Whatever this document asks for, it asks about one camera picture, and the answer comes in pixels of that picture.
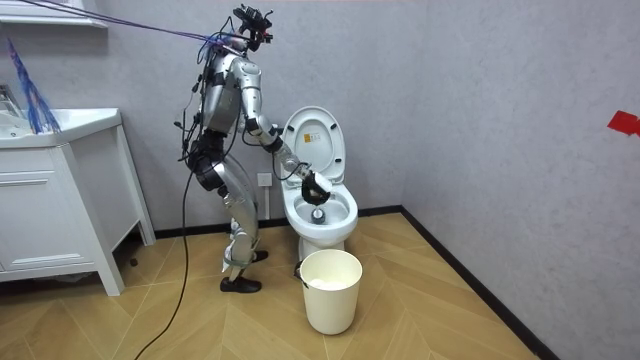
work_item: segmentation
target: electrical outlet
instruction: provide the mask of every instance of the electrical outlet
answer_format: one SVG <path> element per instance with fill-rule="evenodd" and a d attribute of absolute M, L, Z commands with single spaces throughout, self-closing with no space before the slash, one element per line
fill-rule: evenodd
<path fill-rule="evenodd" d="M 271 186 L 271 173 L 258 173 L 258 186 Z"/>

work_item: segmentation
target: toilet lid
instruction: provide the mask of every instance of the toilet lid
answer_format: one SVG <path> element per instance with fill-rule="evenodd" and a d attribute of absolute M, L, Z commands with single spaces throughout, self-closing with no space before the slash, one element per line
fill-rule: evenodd
<path fill-rule="evenodd" d="M 321 173 L 333 183 L 342 182 L 344 138 L 340 125 L 330 112 L 318 106 L 307 106 L 296 111 L 287 121 L 283 140 L 300 161 L 311 164 L 313 171 Z M 288 175 L 288 172 L 282 172 L 282 176 Z M 292 176 L 287 183 L 299 185 L 301 181 L 297 176 Z"/>

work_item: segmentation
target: black shoe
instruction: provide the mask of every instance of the black shoe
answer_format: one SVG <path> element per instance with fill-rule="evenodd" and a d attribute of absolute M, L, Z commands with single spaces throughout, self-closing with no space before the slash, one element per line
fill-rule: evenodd
<path fill-rule="evenodd" d="M 252 263 L 262 261 L 269 257 L 269 252 L 267 250 L 257 250 L 254 254 L 256 254 L 256 257 L 253 259 Z"/>
<path fill-rule="evenodd" d="M 251 294 L 260 291 L 260 289 L 262 289 L 260 281 L 245 279 L 242 276 L 238 276 L 235 281 L 229 281 L 229 278 L 226 277 L 220 282 L 220 291 L 222 292 Z"/>

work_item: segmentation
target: white bucket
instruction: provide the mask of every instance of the white bucket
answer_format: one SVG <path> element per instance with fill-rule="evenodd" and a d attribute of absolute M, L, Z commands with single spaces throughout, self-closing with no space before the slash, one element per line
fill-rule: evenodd
<path fill-rule="evenodd" d="M 341 250 L 321 250 L 300 265 L 307 319 L 325 335 L 349 328 L 356 313 L 362 265 Z"/>

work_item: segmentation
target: gray wall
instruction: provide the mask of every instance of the gray wall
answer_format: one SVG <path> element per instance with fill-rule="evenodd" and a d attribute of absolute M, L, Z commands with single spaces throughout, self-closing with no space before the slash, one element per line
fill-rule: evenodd
<path fill-rule="evenodd" d="M 640 358 L 640 2 L 430 1 L 403 205 L 562 359 Z"/>
<path fill-rule="evenodd" d="M 112 15 L 199 32 L 218 30 L 236 2 L 109 0 Z M 273 8 L 273 44 L 252 59 L 263 69 L 264 110 L 284 125 L 302 106 L 333 113 L 346 138 L 346 184 L 360 208 L 396 205 L 402 197 L 405 138 L 399 123 L 415 117 L 422 3 L 258 2 Z M 201 70 L 200 44 L 145 30 L 10 26 L 10 35 L 39 88 L 56 108 L 119 107 L 156 229 L 180 226 L 188 170 L 172 125 Z M 19 89 L 4 46 L 0 79 Z M 255 173 L 271 171 L 270 156 L 236 143 L 232 154 Z M 284 217 L 279 186 L 272 216 Z M 217 195 L 193 186 L 189 225 L 228 221 Z"/>

